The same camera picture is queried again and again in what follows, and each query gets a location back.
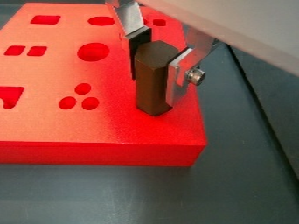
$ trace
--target red shape sorting board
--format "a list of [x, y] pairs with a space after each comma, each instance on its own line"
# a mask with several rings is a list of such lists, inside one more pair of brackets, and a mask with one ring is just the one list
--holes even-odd
[[[143, 14], [153, 40], [181, 50], [180, 23]], [[127, 69], [105, 5], [25, 4], [0, 31], [0, 163], [192, 165], [207, 144], [195, 87], [152, 117]]]

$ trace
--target small circular hole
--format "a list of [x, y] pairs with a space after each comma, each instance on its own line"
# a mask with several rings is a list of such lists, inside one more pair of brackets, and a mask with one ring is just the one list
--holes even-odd
[[68, 97], [64, 97], [61, 100], [60, 100], [60, 108], [61, 109], [72, 109], [74, 107], [77, 103], [77, 100], [68, 96]]
[[84, 99], [84, 101], [81, 102], [81, 107], [85, 110], [92, 110], [98, 106], [98, 99], [96, 97], [88, 97], [86, 99]]
[[88, 83], [80, 83], [76, 88], [74, 88], [74, 92], [78, 95], [85, 95], [90, 90], [90, 85]]
[[98, 61], [108, 56], [108, 53], [109, 49], [104, 44], [89, 43], [78, 49], [77, 55], [84, 61]]

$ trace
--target dark gray table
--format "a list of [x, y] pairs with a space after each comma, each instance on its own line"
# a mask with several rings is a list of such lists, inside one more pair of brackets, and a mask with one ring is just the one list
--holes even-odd
[[[17, 7], [0, 5], [1, 24]], [[195, 166], [1, 164], [0, 223], [299, 223], [295, 174], [224, 45], [201, 68]]]

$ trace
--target screw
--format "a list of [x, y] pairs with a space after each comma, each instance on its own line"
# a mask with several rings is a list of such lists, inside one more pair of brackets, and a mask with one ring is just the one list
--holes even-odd
[[187, 81], [195, 86], [199, 86], [205, 78], [205, 73], [195, 66], [185, 75]]

